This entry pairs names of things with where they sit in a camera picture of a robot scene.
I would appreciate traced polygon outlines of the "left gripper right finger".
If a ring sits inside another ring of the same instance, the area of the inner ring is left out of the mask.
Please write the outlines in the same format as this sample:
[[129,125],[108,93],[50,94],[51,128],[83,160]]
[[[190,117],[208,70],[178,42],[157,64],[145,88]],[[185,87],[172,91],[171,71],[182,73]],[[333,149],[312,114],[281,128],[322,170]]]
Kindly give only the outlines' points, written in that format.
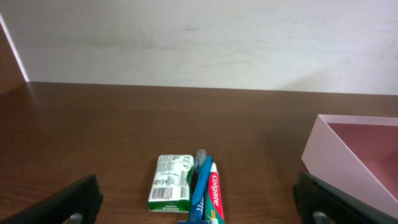
[[308,172],[302,172],[292,186],[301,222],[397,224],[394,218],[344,193]]

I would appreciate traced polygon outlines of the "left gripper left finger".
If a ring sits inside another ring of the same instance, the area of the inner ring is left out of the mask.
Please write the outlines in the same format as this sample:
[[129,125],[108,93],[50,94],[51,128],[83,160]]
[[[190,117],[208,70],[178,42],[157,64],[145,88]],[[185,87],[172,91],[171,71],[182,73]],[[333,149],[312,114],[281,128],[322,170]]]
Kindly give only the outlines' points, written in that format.
[[73,215],[81,215],[81,223],[94,223],[102,202],[97,176],[90,174],[1,223],[64,223]]

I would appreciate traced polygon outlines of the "blue toothbrush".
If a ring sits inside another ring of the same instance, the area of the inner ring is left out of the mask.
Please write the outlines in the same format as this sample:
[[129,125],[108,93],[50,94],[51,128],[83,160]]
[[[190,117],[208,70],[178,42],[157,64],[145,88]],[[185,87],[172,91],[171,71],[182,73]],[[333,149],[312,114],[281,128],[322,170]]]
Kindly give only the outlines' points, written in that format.
[[210,176],[212,163],[212,157],[208,156],[204,149],[199,149],[195,156],[194,166],[194,171],[197,172],[198,177],[192,197],[192,206],[190,212],[190,221],[192,222],[199,222],[203,218],[203,210],[205,206],[205,192]]

